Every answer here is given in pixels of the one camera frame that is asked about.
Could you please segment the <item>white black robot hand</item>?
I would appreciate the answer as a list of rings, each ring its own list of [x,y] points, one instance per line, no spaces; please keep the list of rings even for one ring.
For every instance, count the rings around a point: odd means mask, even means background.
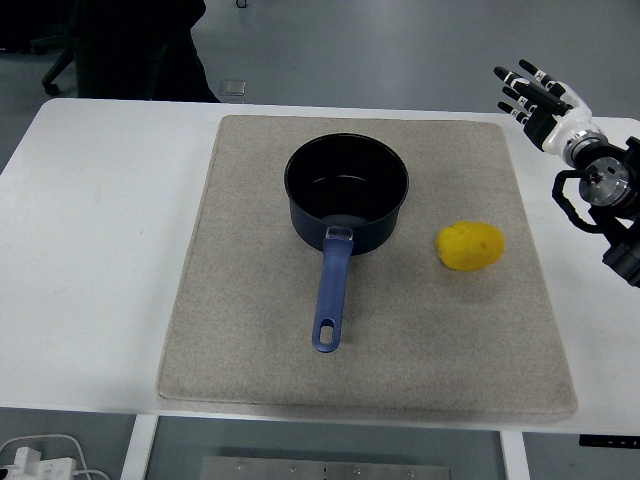
[[[525,59],[519,66],[522,74],[501,66],[493,69],[506,97],[498,108],[522,125],[538,150],[570,160],[569,149],[578,141],[602,134],[590,108],[569,85]]]

